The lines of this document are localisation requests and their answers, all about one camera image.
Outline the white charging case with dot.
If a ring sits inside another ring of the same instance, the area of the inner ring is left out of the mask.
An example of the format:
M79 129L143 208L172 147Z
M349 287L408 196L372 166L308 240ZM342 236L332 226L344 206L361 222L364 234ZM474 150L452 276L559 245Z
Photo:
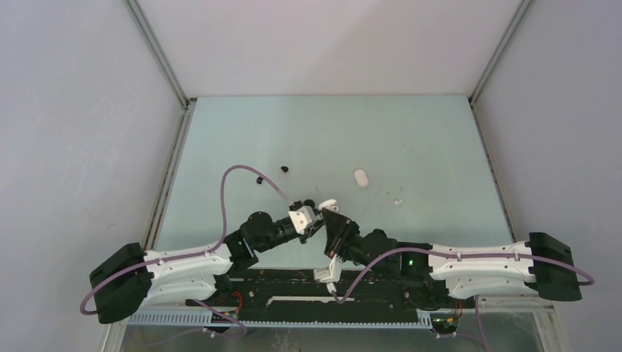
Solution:
M329 210L329 211L334 212L334 213L339 213L340 212L340 207L337 204L337 200L336 199L327 199L327 200L321 202L318 205L318 210L319 211Z

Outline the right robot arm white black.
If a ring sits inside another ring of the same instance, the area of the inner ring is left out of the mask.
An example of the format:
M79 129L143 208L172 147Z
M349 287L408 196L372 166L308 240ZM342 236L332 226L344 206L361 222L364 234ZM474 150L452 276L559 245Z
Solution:
M569 246L545 232L531 232L525 241L492 247L456 247L435 243L400 242L375 229L362 236L359 225L334 206L319 211L326 229L324 253L330 258L330 293L336 290L343 263L363 265L347 289L350 296L365 274L374 272L405 287L414 287L411 300L423 309L438 309L451 301L480 295L538 295L550 301L582 299L581 286Z

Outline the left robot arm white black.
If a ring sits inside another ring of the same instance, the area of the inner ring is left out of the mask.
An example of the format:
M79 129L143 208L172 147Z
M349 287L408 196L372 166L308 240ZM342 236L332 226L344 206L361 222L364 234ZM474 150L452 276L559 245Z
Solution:
M230 300L229 273L243 271L258 254L298 239L305 243L324 225L318 211L304 206L273 220L255 212L222 242L190 249L157 252L128 243L89 275L99 323L116 323L142 307L185 300Z

